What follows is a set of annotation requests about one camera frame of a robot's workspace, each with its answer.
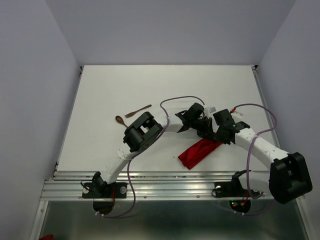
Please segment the red cloth napkin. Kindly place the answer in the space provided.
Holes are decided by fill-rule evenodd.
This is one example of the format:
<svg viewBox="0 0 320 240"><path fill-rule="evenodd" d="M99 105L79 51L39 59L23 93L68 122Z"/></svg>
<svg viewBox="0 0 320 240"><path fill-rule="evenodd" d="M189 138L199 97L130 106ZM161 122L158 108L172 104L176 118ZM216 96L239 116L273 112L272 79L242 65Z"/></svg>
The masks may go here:
<svg viewBox="0 0 320 240"><path fill-rule="evenodd" d="M178 159L184 167L191 170L221 145L219 141L203 138L181 153Z"/></svg>

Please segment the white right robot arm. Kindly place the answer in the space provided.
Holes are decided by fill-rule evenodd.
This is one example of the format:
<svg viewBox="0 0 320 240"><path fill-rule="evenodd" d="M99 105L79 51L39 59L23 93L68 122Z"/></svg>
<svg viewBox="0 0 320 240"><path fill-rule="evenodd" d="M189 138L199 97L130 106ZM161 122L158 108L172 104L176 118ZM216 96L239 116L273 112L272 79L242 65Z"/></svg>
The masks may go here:
<svg viewBox="0 0 320 240"><path fill-rule="evenodd" d="M280 204L286 204L312 191L313 185L304 156L289 153L267 140L245 122L237 120L228 109L213 114L217 130L215 138L223 144L235 144L247 151L247 158L254 156L266 168L256 172L247 166L237 171L230 181L216 182L212 194L216 198L249 197L270 194Z"/></svg>

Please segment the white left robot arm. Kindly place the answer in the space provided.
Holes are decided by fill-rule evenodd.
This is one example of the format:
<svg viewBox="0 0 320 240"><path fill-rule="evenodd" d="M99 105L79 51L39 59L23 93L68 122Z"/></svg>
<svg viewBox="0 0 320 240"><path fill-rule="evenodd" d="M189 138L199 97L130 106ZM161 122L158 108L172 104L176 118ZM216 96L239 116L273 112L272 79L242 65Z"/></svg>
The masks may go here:
<svg viewBox="0 0 320 240"><path fill-rule="evenodd" d="M212 114L215 107L194 103L188 110L169 115L163 108L164 116L154 117L144 112L124 131L123 142L117 150L117 158L110 161L104 170L93 175L94 191L100 197L111 193L123 168L136 156L145 152L165 132L182 133L189 129L196 131L200 141L185 150L178 158L189 170L202 161L221 144L215 140Z"/></svg>

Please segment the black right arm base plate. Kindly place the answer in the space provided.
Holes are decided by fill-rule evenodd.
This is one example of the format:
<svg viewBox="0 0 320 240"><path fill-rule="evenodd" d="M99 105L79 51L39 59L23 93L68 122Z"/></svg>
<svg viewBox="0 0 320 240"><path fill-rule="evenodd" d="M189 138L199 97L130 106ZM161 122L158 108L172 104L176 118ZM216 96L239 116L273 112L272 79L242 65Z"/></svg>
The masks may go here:
<svg viewBox="0 0 320 240"><path fill-rule="evenodd" d="M246 197L247 189L244 189L238 181L217 181L211 194L215 198L236 198Z"/></svg>

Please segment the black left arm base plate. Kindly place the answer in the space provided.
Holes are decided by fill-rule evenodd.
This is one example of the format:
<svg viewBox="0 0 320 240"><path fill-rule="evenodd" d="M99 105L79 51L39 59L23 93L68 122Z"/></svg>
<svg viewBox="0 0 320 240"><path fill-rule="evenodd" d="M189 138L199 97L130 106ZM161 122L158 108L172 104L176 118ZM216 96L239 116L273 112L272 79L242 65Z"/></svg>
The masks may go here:
<svg viewBox="0 0 320 240"><path fill-rule="evenodd" d="M114 182L98 189L92 182L81 182L83 199L125 199L127 197L126 182Z"/></svg>

